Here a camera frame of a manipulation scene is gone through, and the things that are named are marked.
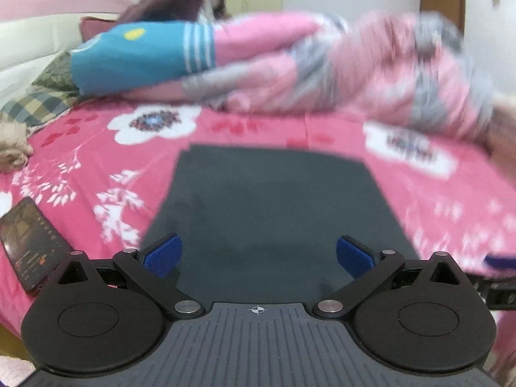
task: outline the pink wall trim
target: pink wall trim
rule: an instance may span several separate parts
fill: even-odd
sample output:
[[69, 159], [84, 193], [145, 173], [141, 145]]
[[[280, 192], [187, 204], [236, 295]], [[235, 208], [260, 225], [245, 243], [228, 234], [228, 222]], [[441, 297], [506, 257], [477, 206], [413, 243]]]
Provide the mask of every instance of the pink wall trim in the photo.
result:
[[122, 13], [130, 0], [0, 0], [0, 22], [63, 13]]

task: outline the white stripe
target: white stripe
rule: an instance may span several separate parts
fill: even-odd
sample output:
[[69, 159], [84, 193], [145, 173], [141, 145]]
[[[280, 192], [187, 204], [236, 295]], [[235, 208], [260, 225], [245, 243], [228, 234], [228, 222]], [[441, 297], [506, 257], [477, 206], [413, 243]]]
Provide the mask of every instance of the white stripe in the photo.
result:
[[201, 62], [201, 25], [196, 23], [193, 27], [193, 53], [195, 56], [195, 65], [197, 66], [197, 72], [202, 71], [202, 62]]
[[190, 65], [190, 32], [192, 29], [192, 24], [187, 23], [185, 26], [184, 36], [183, 36], [183, 50], [185, 55], [185, 67], [186, 72], [192, 73], [192, 66]]
[[212, 41], [210, 40], [210, 27], [204, 26], [204, 52], [206, 56], [206, 65], [212, 67]]

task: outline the blue object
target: blue object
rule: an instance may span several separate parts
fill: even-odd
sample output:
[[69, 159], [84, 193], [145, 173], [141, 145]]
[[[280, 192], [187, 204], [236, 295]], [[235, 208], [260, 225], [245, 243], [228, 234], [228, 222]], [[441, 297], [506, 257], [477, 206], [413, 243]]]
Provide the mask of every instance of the blue object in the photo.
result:
[[370, 255], [342, 237], [336, 249], [339, 264], [355, 279], [375, 267], [375, 261]]
[[495, 256], [489, 254], [484, 258], [484, 262], [494, 269], [516, 269], [516, 256]]
[[190, 22], [118, 25], [70, 53], [72, 80], [88, 96], [152, 86], [215, 66], [213, 26]]
[[183, 243], [179, 236], [161, 240], [156, 245], [146, 248], [138, 254], [138, 260], [144, 268], [156, 276], [164, 278], [179, 265], [183, 254]]

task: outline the black circular disc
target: black circular disc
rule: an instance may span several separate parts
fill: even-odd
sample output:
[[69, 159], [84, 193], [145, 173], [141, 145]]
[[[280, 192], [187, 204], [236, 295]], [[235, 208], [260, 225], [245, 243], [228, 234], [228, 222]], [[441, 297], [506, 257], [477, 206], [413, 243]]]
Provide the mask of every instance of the black circular disc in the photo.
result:
[[92, 375], [141, 358], [159, 341], [164, 320], [148, 298], [106, 288], [90, 295], [62, 296], [29, 310], [23, 340], [37, 365], [52, 371]]
[[416, 302], [403, 307], [398, 314], [399, 323], [420, 336], [443, 336], [459, 325], [459, 317], [442, 304]]
[[69, 335], [95, 337], [109, 332], [120, 319], [120, 313], [110, 305], [88, 302], [69, 307], [59, 317], [59, 326]]
[[496, 336], [496, 325], [478, 294], [440, 283], [423, 292], [404, 288], [371, 297], [358, 308], [354, 325], [371, 353], [413, 372], [478, 365]]

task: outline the metal screw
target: metal screw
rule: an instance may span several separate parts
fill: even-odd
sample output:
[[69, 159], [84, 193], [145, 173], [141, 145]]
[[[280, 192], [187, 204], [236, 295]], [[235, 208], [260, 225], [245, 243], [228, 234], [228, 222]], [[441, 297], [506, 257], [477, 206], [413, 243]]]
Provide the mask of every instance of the metal screw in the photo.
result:
[[337, 300], [323, 300], [317, 305], [319, 310], [325, 313], [338, 313], [344, 308], [342, 303]]
[[197, 301], [184, 300], [178, 302], [174, 308], [181, 314], [193, 314], [201, 309], [201, 305]]

